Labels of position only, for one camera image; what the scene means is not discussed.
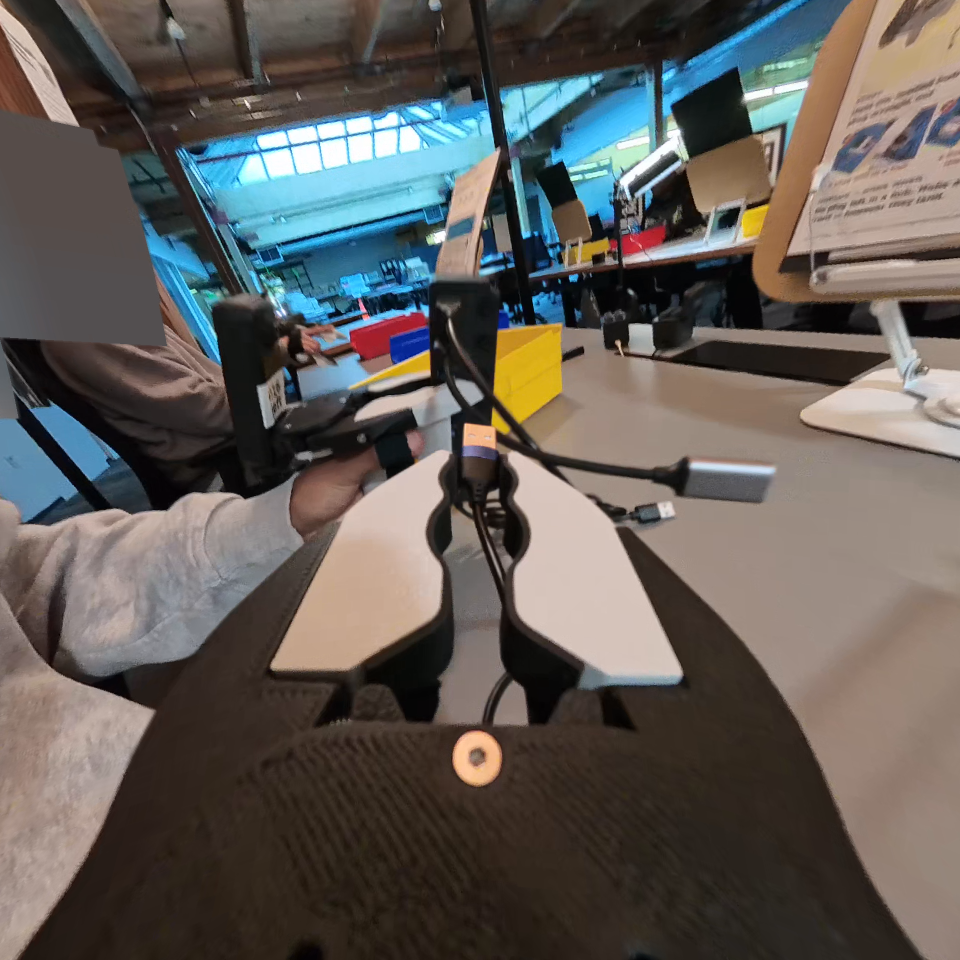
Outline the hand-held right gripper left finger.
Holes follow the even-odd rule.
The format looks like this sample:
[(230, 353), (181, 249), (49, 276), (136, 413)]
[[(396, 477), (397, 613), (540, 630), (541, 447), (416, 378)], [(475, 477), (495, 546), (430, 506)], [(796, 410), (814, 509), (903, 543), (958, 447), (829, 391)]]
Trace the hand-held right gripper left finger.
[(435, 688), (450, 664), (451, 487), (437, 451), (384, 480), (342, 518), (270, 662), (281, 679), (395, 694)]

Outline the black cable orange plug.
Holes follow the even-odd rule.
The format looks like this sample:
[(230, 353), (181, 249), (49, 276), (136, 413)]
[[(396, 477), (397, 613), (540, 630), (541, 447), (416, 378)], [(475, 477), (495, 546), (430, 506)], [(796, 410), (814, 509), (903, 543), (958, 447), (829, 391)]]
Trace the black cable orange plug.
[(505, 601), (506, 572), (487, 519), (487, 495), (499, 477), (497, 432), (493, 426), (466, 422), (462, 426), (459, 458), (460, 491), (469, 512), (487, 569), (501, 603)]

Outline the black USB hub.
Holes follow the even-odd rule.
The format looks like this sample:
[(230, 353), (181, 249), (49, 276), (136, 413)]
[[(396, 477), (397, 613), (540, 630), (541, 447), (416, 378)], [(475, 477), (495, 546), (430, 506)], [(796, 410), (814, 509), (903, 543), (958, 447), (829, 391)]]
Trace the black USB hub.
[[(434, 384), (446, 383), (462, 410), (451, 417), (451, 452), (459, 456), (465, 423), (491, 426), (495, 413), (499, 297), (484, 278), (433, 280), (428, 291), (429, 373)], [(469, 330), (467, 318), (473, 320)], [(480, 319), (491, 329), (481, 333)]]

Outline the yellow plastic bin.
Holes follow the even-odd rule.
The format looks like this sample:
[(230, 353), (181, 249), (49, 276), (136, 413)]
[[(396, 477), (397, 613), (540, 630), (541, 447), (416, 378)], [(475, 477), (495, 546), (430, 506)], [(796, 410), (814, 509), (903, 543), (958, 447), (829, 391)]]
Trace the yellow plastic bin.
[(563, 330), (558, 323), (498, 330), (493, 389), (519, 422), (562, 393)]

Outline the black cable USB plug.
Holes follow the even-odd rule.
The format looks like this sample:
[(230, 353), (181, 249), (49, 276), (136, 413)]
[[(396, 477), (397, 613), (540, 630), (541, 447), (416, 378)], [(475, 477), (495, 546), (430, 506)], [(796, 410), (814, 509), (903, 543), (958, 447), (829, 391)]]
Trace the black cable USB plug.
[(596, 494), (588, 494), (587, 498), (616, 525), (648, 527), (670, 522), (676, 518), (676, 510), (671, 501), (645, 503), (626, 509), (610, 503)]

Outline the black cable silver plug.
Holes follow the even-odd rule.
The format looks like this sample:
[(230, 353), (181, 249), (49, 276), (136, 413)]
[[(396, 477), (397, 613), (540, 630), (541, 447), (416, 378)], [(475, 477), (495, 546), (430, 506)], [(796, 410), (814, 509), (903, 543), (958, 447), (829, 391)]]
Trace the black cable silver plug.
[(494, 413), (508, 430), (495, 430), (497, 450), (521, 453), (545, 467), (561, 481), (562, 469), (577, 473), (644, 481), (671, 490), (680, 498), (762, 503), (776, 474), (773, 464), (684, 457), (669, 465), (643, 467), (573, 458), (540, 448), (507, 407), (492, 397)]

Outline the person's left forearm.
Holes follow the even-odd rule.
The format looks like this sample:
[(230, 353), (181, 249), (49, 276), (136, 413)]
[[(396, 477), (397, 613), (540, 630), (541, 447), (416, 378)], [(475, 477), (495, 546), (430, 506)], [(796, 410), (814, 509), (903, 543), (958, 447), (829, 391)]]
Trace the person's left forearm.
[(93, 681), (190, 657), (303, 545), (292, 488), (49, 526), (2, 501), (2, 681), (47, 667)]

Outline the black desk strip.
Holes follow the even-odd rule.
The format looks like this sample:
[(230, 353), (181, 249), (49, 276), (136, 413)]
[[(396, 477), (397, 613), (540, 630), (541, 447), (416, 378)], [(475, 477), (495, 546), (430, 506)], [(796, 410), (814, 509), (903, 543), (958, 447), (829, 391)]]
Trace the black desk strip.
[(680, 366), (754, 377), (843, 387), (885, 365), (886, 353), (770, 342), (690, 339), (647, 352), (615, 346), (614, 353)]

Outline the person's left hand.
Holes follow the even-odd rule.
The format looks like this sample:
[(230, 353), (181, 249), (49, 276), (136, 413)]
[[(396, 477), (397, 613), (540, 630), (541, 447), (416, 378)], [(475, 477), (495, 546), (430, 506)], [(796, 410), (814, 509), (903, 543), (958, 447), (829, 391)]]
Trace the person's left hand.
[(295, 477), (290, 490), (291, 526), (304, 542), (316, 538), (364, 495), (364, 484), (383, 470), (378, 449), (314, 464)]

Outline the blue plastic bin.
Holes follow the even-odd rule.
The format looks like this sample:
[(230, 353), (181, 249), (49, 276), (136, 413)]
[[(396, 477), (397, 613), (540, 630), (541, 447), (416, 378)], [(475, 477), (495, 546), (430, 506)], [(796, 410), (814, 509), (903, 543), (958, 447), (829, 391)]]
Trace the blue plastic bin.
[[(470, 334), (474, 329), (474, 321), (475, 318), (473, 318), (473, 320), (471, 318), (466, 319), (466, 325), (470, 327), (470, 329), (466, 330), (461, 329), (462, 324), (460, 320), (456, 319), (454, 320), (454, 323), (458, 328), (458, 333), (465, 332)], [(494, 326), (497, 330), (510, 329), (510, 318), (505, 310), (501, 309), (497, 311), (497, 319)], [(486, 332), (489, 332), (492, 328), (491, 322), (488, 319), (484, 320), (483, 318), (480, 318), (479, 327), (481, 329), (481, 333), (483, 333), (485, 330)], [(429, 329), (427, 326), (423, 329), (414, 330), (406, 334), (392, 337), (390, 339), (390, 361), (393, 364), (399, 364), (406, 359), (427, 351), (429, 347), (428, 334)]]

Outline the red plastic bin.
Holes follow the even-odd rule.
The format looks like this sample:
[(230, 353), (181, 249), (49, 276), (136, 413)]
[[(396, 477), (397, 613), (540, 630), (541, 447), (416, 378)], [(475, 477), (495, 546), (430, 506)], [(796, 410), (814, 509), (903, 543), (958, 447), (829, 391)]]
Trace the red plastic bin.
[(372, 318), (350, 330), (349, 342), (361, 360), (370, 361), (390, 354), (393, 337), (425, 329), (428, 324), (428, 316), (423, 311)]

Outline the black charging dock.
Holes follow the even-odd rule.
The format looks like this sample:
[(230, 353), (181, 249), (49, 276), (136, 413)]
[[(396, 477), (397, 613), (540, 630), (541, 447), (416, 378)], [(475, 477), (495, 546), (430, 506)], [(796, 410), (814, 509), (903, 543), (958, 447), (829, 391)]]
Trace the black charging dock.
[(629, 349), (631, 325), (641, 321), (641, 306), (632, 289), (621, 289), (616, 304), (601, 317), (604, 348), (622, 355)]
[(678, 350), (690, 342), (695, 326), (695, 311), (692, 300), (682, 297), (660, 311), (652, 320), (652, 340), (654, 352), (661, 354)]

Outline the black pole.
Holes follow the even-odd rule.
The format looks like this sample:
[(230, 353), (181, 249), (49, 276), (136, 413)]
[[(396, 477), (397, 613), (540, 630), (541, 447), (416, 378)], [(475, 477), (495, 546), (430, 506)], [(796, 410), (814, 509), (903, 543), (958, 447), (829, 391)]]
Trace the black pole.
[(512, 170), (509, 137), (500, 95), (494, 36), (489, 23), (487, 2), (469, 1), (468, 5), (479, 54), (491, 133), (494, 146), (499, 152), (498, 180), (505, 204), (515, 285), (524, 324), (527, 327), (534, 327), (537, 323), (536, 311), (529, 280), (521, 219), (521, 213), (526, 210), (526, 204), (523, 190), (518, 188), (517, 179)]

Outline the large black board back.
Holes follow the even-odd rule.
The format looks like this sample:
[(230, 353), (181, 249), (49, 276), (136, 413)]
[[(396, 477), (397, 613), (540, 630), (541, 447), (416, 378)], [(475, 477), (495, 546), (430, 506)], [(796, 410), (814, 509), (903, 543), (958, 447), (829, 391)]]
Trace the large black board back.
[(685, 174), (702, 214), (734, 201), (768, 202), (772, 186), (762, 138), (754, 133), (738, 67), (672, 104), (687, 154)]

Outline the printed instruction sheet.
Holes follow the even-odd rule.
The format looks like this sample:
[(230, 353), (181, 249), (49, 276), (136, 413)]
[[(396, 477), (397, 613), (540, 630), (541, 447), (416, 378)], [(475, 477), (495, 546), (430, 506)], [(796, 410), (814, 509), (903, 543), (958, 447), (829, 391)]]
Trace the printed instruction sheet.
[(958, 234), (959, 3), (876, 2), (789, 257)]

